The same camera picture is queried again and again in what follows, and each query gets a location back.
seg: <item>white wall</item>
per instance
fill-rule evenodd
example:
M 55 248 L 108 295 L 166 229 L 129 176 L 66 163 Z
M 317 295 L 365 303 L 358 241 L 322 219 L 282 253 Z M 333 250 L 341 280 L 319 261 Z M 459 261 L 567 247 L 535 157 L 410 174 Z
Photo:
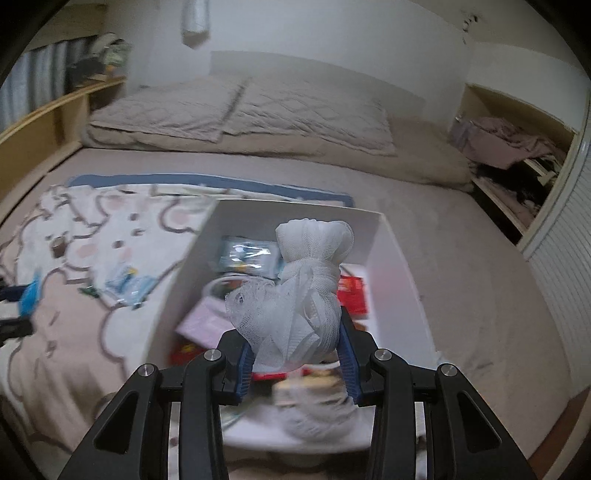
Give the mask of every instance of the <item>white wall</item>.
M 591 87 L 585 72 L 562 60 L 494 43 L 474 44 L 466 81 L 530 103 L 577 131 Z
M 424 116 L 446 123 L 469 68 L 462 33 L 409 0 L 211 0 L 211 35 L 182 43 L 182 0 L 109 0 L 106 29 L 134 45 L 129 86 L 209 72 L 212 50 L 264 51 L 326 61 L 407 89 Z

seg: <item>blue object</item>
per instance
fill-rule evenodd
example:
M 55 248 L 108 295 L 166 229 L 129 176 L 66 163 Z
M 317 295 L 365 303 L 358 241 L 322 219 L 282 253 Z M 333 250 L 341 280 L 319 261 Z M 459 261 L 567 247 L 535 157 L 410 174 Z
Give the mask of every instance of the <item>blue object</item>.
M 361 385 L 359 384 L 359 365 L 355 359 L 353 346 L 347 335 L 345 327 L 341 323 L 339 326 L 339 343 L 336 346 L 339 354 L 340 371 L 347 387 L 347 393 L 357 405 L 361 399 Z
M 236 393 L 240 396 L 240 401 L 248 393 L 248 388 L 251 385 L 252 366 L 255 363 L 255 354 L 252 351 L 250 344 L 246 343 L 246 347 L 242 350 L 240 361 L 238 362 L 238 375 L 236 379 Z
M 354 207 L 353 198 L 346 193 L 328 192 L 326 190 L 309 189 L 306 187 L 275 185 L 261 181 L 233 179 L 216 175 L 194 173 L 151 173 L 138 175 L 80 175 L 70 179 L 69 187 L 89 185 L 94 188 L 112 187 L 114 185 L 133 185 L 143 183 L 172 183 L 197 185 L 216 189 L 238 189 L 246 192 L 271 193 L 292 199 L 302 200 L 336 200 L 346 207 Z
M 18 313 L 21 317 L 30 317 L 33 314 L 39 300 L 40 288 L 41 275 L 39 272 L 35 272 L 33 281 L 25 288 L 18 301 Z

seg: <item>beige duvet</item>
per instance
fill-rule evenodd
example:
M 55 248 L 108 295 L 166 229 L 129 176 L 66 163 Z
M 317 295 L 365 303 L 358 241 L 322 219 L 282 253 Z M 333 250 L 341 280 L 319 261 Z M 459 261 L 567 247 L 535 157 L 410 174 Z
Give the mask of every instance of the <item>beige duvet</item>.
M 89 125 L 83 143 L 92 148 L 227 153 L 261 157 L 298 158 L 347 167 L 395 180 L 470 189 L 468 160 L 449 145 L 435 125 L 389 119 L 395 154 L 375 155 L 334 142 L 301 135 L 224 134 L 218 143 L 128 132 Z

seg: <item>pink clothes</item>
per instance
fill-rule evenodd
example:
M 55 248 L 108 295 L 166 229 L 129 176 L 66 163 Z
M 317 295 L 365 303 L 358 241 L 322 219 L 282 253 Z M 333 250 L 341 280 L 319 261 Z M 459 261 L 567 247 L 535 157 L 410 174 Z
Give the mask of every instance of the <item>pink clothes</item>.
M 463 134 L 462 153 L 472 161 L 508 169 L 526 158 L 554 155 L 558 150 L 547 138 L 526 134 L 503 118 L 480 117 Z

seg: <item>pillow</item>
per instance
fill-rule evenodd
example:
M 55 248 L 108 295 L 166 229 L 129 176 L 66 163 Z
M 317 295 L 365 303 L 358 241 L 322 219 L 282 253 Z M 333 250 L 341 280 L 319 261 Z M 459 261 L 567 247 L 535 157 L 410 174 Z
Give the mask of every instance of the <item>pillow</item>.
M 244 83 L 224 75 L 146 88 L 97 110 L 90 124 L 216 142 Z
M 377 103 L 297 80 L 252 79 L 223 131 L 304 135 L 374 155 L 394 153 L 386 112 Z

